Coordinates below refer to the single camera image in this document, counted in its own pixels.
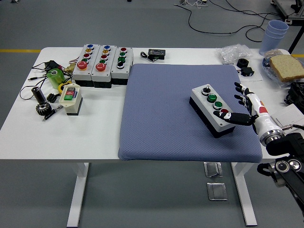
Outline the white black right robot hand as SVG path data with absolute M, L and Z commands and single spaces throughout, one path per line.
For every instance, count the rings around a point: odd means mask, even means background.
M 254 132 L 264 146 L 270 141 L 284 137 L 282 128 L 272 121 L 266 107 L 258 96 L 240 83 L 235 82 L 234 85 L 236 86 L 236 91 L 241 93 L 241 95 L 234 95 L 234 97 L 249 113 L 214 111 L 213 114 L 228 123 L 253 126 Z

